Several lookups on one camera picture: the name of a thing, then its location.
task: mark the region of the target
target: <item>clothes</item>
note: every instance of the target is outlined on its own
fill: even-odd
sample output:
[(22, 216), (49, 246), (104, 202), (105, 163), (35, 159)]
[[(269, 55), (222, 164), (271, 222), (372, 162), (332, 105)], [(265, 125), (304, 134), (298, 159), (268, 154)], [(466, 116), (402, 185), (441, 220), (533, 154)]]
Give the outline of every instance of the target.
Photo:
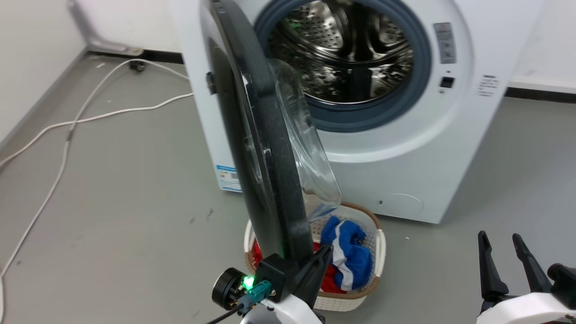
[[(314, 243), (314, 251), (317, 251), (320, 248), (320, 243)], [(254, 242), (252, 246), (252, 256), (254, 257), (255, 266), (258, 267), (258, 263), (262, 260), (262, 252), (260, 251), (260, 247), (258, 246), (258, 242)], [(324, 281), (322, 281), (322, 286), (320, 290), (323, 292), (333, 292), (333, 293), (346, 293), (338, 288), (336, 283), (334, 282), (334, 278), (337, 274), (336, 267), (334, 265), (329, 265), (328, 269), (326, 270), (326, 274), (324, 275)]]
[(360, 244), (364, 231), (352, 221), (332, 216), (322, 230), (321, 244), (332, 244), (332, 264), (338, 269), (334, 281), (343, 291), (362, 288), (372, 272), (370, 249)]

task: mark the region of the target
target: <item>white stripe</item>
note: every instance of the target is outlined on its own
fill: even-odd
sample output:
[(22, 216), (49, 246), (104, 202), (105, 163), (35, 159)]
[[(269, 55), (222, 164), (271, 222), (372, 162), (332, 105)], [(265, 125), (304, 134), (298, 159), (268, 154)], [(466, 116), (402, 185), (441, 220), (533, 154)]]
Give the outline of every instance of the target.
[(334, 252), (332, 253), (332, 264), (335, 265), (338, 270), (340, 270), (340, 272), (342, 272), (342, 285), (340, 286), (340, 289), (344, 291), (350, 291), (352, 290), (354, 275), (352, 274), (352, 271), (350, 271), (350, 269), (348, 269), (346, 266), (346, 261), (348, 261), (348, 259), (340, 247), (340, 227), (342, 224), (344, 224), (344, 221), (341, 221), (335, 229), (336, 238), (332, 241), (332, 245), (334, 246)]

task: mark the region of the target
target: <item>green light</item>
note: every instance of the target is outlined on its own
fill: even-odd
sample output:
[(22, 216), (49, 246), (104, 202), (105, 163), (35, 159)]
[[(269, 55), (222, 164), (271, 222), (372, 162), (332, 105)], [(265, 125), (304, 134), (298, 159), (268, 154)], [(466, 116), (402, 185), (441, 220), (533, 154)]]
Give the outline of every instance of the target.
[(254, 287), (254, 277), (252, 276), (244, 277), (244, 279), (242, 280), (242, 286), (244, 286), (244, 288), (246, 288), (247, 291), (252, 290), (252, 288)]

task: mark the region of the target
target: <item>blue cloth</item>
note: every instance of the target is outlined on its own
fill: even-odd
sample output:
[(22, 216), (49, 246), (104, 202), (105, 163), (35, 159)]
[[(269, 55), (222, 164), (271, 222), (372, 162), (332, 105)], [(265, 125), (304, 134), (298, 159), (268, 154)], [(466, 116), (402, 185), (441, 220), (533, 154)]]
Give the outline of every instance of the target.
[(366, 234), (352, 221), (340, 221), (332, 216), (322, 230), (321, 244), (332, 244), (332, 264), (337, 272), (334, 281), (344, 290), (362, 288), (368, 283), (372, 272), (370, 249), (361, 246)]

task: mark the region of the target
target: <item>black cable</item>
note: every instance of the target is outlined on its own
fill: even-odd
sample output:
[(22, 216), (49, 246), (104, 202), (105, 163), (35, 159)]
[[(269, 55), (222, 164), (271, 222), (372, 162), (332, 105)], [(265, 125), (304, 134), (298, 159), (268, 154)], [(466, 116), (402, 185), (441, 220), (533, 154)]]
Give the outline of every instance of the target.
[(217, 317), (215, 319), (213, 319), (212, 321), (206, 323), (206, 324), (216, 324), (218, 322), (220, 322), (221, 320), (230, 317), (232, 314), (236, 313), (237, 311), (239, 311), (244, 305), (242, 304), (238, 304), (236, 305), (236, 307), (234, 307), (233, 309), (229, 310), (226, 314)]

